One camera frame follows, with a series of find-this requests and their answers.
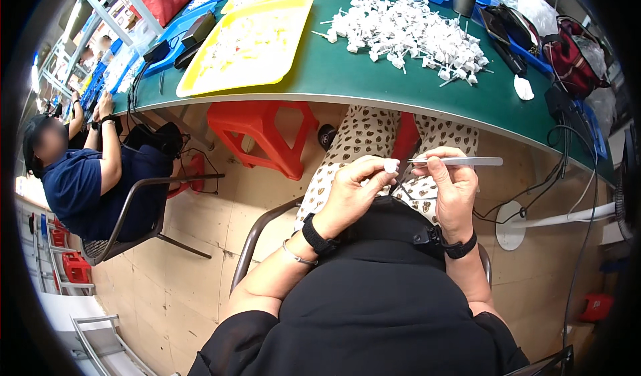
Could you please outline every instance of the phone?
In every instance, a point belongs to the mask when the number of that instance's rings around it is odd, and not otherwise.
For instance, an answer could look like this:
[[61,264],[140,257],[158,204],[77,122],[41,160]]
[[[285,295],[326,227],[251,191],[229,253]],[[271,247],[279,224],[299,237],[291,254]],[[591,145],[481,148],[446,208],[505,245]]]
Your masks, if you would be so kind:
[[481,18],[483,18],[483,25],[487,33],[503,44],[509,45],[508,32],[505,31],[502,20],[483,8],[479,8],[479,11],[481,12]]

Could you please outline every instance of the bangle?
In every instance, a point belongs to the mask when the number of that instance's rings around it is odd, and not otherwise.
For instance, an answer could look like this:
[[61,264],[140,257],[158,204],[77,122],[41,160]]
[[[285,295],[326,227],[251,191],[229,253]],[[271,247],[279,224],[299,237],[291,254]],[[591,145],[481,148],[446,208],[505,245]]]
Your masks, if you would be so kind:
[[287,241],[289,241],[289,240],[285,240],[285,241],[283,242],[283,250],[284,250],[286,253],[288,253],[288,254],[290,254],[291,256],[293,256],[293,258],[294,258],[294,260],[295,260],[296,262],[304,263],[304,264],[306,264],[306,265],[317,265],[317,264],[318,264],[318,261],[306,261],[306,260],[302,259],[301,257],[294,255],[294,253],[293,253],[292,251],[290,251],[290,250],[288,250],[288,249],[287,249],[287,245],[286,245],[286,244],[287,244]]

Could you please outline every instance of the watch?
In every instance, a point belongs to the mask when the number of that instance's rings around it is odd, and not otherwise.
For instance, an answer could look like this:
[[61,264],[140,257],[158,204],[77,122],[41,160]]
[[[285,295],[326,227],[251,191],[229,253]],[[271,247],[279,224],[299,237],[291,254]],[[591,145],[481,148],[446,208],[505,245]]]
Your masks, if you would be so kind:
[[449,256],[453,260],[458,260],[466,256],[467,253],[470,252],[476,245],[476,231],[472,231],[472,237],[470,237],[469,241],[465,244],[463,244],[462,242],[458,242],[456,244],[448,244],[445,241],[445,238],[441,238],[441,245],[445,248],[447,256]]
[[305,237],[305,240],[307,240],[318,256],[327,255],[336,249],[338,241],[331,238],[325,240],[320,234],[318,234],[311,222],[314,215],[315,213],[310,213],[307,215],[305,220],[303,220],[304,225],[302,227],[302,236]]

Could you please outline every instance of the tweezers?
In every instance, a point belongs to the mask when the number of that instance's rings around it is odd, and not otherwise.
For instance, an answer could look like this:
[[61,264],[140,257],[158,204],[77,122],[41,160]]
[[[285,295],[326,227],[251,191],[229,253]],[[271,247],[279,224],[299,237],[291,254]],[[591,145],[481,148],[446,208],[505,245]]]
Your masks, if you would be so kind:
[[[426,163],[428,158],[425,157],[416,157],[414,159],[408,159],[408,163]],[[502,157],[486,157],[486,156],[449,156],[442,157],[441,161],[447,166],[453,166],[456,164],[466,164],[469,166],[502,166],[503,158]]]

